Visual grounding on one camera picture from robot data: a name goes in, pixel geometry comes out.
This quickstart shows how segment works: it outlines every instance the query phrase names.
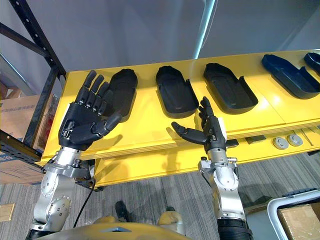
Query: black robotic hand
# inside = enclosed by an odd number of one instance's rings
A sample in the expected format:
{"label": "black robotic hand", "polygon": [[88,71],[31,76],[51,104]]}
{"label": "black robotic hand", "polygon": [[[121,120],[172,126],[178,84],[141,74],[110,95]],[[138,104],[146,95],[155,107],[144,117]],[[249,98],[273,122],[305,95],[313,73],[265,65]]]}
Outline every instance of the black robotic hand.
{"label": "black robotic hand", "polygon": [[90,145],[107,135],[120,122],[122,116],[114,113],[107,120],[100,116],[105,111],[107,103],[112,101],[113,93],[108,90],[109,84],[104,82],[102,75],[89,87],[97,73],[91,70],[65,114],[59,129],[58,139],[61,146],[87,150]]}
{"label": "black robotic hand", "polygon": [[208,98],[204,96],[200,104],[202,106],[199,106],[199,117],[201,118],[203,131],[185,128],[175,121],[171,123],[173,129],[188,142],[204,145],[206,152],[215,148],[226,150],[226,139],[222,134],[218,118],[214,115]]}

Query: metal shelving rack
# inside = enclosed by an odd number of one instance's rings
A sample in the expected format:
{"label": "metal shelving rack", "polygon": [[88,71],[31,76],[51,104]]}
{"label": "metal shelving rack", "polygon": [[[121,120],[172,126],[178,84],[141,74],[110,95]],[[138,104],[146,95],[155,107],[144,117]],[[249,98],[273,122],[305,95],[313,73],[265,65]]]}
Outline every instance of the metal shelving rack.
{"label": "metal shelving rack", "polygon": [[60,80],[62,86],[65,84],[66,70],[59,61],[55,51],[51,47],[48,39],[38,24],[34,14],[32,13],[26,0],[9,0],[16,14],[20,18],[24,27],[30,34],[34,42],[28,40],[16,31],[7,27],[0,22],[0,33],[22,46],[34,51],[35,53],[44,57],[45,61],[50,66],[50,72],[46,78],[44,87],[39,97],[38,103],[35,107],[30,124],[26,131],[23,142],[17,140],[11,135],[0,131],[1,151],[10,154],[28,164],[39,167],[35,162],[40,161],[42,154],[33,149],[39,125],[44,114],[49,96],[53,89],[56,78]]}

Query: gray carpet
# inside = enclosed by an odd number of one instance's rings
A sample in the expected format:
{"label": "gray carpet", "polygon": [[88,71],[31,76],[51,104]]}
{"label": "gray carpet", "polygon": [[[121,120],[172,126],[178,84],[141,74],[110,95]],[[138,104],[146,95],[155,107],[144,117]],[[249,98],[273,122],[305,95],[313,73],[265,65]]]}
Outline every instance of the gray carpet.
{"label": "gray carpet", "polygon": [[[239,193],[244,206],[259,204],[293,190],[320,188],[320,154],[303,153],[242,164],[239,175]],[[16,207],[12,220],[0,223],[1,240],[25,239],[39,189],[39,186],[18,184],[4,186],[0,204],[16,203]],[[88,193],[88,189],[76,186],[65,229],[73,226]],[[106,215],[116,216],[114,205],[119,200],[126,203],[130,217],[136,222],[155,224],[166,206],[173,206],[183,216],[188,237],[219,239],[211,189],[198,172],[107,186],[92,194],[78,226]]]}

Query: robotic arm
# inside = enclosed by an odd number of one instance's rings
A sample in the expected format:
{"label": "robotic arm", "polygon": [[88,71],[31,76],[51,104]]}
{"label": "robotic arm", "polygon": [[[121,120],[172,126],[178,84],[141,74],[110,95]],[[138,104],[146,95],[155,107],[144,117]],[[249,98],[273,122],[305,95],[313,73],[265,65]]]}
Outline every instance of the robotic arm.
{"label": "robotic arm", "polygon": [[107,135],[122,118],[119,113],[114,113],[107,120],[100,117],[113,94],[108,90],[107,82],[101,85],[102,75],[89,89],[96,75],[95,71],[90,71],[64,116],[58,133],[61,148],[44,167],[46,173],[27,240],[59,232],[63,228],[71,208],[74,178],[91,179],[89,169],[81,164],[82,152]]}
{"label": "robotic arm", "polygon": [[214,215],[221,240],[253,240],[238,194],[239,176],[237,159],[227,157],[226,138],[209,100],[200,102],[199,116],[203,131],[185,128],[176,122],[172,127],[183,139],[204,145],[208,156],[202,157],[199,171],[212,188]]}

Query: gray wall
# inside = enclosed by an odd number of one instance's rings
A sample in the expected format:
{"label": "gray wall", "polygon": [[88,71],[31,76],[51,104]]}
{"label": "gray wall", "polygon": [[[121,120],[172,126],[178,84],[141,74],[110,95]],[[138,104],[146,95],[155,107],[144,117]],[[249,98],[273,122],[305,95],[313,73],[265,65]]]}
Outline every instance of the gray wall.
{"label": "gray wall", "polygon": [[[204,8],[201,0],[28,3],[67,71],[190,59]],[[319,6],[319,0],[220,0],[199,57],[319,48]],[[0,0],[0,21],[30,38],[7,0]],[[0,48],[39,93],[49,73],[42,57],[3,36]]]}

